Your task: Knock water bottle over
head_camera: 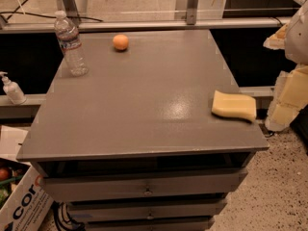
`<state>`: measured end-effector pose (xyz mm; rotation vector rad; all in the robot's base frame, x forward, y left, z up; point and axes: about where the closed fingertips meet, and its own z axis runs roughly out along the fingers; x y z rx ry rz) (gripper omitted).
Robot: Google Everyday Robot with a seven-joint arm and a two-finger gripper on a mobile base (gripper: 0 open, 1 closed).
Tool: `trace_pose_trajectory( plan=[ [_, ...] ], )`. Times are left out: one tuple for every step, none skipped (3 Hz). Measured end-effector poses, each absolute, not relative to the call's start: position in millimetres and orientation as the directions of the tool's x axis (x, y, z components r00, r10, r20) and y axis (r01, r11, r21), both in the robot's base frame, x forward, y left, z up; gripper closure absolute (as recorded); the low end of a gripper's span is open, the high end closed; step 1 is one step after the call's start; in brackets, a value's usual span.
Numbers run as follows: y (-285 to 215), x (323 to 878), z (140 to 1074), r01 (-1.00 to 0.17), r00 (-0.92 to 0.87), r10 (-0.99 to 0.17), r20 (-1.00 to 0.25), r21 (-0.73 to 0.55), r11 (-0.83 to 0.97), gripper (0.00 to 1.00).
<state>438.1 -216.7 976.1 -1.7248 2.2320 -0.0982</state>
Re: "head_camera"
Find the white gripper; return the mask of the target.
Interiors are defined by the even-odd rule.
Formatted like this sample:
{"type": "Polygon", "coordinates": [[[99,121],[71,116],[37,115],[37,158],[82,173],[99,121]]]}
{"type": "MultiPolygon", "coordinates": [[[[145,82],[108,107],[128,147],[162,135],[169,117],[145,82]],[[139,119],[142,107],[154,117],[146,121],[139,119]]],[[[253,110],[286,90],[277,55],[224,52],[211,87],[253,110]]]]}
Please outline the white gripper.
{"type": "Polygon", "coordinates": [[[279,132],[308,105],[308,1],[288,25],[266,38],[263,46],[272,50],[285,49],[286,58],[298,64],[291,72],[281,71],[275,82],[265,125],[268,130],[279,132]]]}

